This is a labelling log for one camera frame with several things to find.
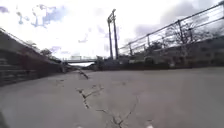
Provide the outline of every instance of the cloud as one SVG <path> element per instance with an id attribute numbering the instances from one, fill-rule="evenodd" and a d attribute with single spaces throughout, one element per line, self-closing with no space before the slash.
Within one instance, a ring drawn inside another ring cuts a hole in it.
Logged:
<path id="1" fill-rule="evenodd" d="M 136 36 L 144 36 L 150 32 L 155 31 L 156 29 L 158 29 L 157 26 L 140 24 L 140 25 L 136 26 L 135 34 L 136 34 Z"/>
<path id="2" fill-rule="evenodd" d="M 65 6 L 61 7 L 48 7 L 51 12 L 46 12 L 46 16 L 43 17 L 43 25 L 49 24 L 51 21 L 61 21 L 67 13 Z"/>
<path id="3" fill-rule="evenodd" d="M 62 51 L 61 54 L 71 54 L 69 51 Z"/>
<path id="4" fill-rule="evenodd" d="M 8 8 L 4 7 L 4 6 L 0 6 L 0 12 L 1 13 L 9 13 Z"/>
<path id="5" fill-rule="evenodd" d="M 78 43 L 86 43 L 86 42 L 88 42 L 88 36 L 89 36 L 88 33 L 86 33 L 84 39 L 78 40 Z"/>
<path id="6" fill-rule="evenodd" d="M 100 25 L 97 25 L 97 30 L 100 34 L 105 34 L 104 29 Z"/>
<path id="7" fill-rule="evenodd" d="M 68 13 L 68 9 L 63 5 L 57 7 L 39 4 L 31 8 L 32 10 L 30 10 L 30 12 L 32 13 L 32 17 L 26 16 L 25 13 L 27 12 L 16 12 L 16 14 L 20 17 L 19 24 L 23 24 L 23 20 L 30 21 L 30 19 L 34 17 L 35 21 L 34 23 L 31 22 L 31 25 L 33 25 L 34 27 L 40 26 L 46 28 L 46 26 L 49 25 L 52 21 L 61 21 Z"/>

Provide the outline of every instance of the concrete pavement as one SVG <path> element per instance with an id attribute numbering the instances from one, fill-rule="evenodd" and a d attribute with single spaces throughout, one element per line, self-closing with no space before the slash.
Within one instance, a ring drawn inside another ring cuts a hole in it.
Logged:
<path id="1" fill-rule="evenodd" d="M 224 68 L 69 73 L 0 88 L 10 128 L 223 128 Z"/>

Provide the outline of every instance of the fence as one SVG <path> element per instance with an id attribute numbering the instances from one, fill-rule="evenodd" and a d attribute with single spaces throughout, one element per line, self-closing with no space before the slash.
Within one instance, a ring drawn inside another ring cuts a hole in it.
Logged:
<path id="1" fill-rule="evenodd" d="M 177 20 L 157 31 L 129 42 L 119 49 L 122 55 L 198 42 L 224 34 L 224 2 Z"/>

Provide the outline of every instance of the bridge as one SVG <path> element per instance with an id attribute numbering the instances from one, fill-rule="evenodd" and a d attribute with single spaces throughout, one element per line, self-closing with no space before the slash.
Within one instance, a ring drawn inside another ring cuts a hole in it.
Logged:
<path id="1" fill-rule="evenodd" d="M 67 63 L 89 63 L 95 61 L 96 59 L 65 60 Z"/>

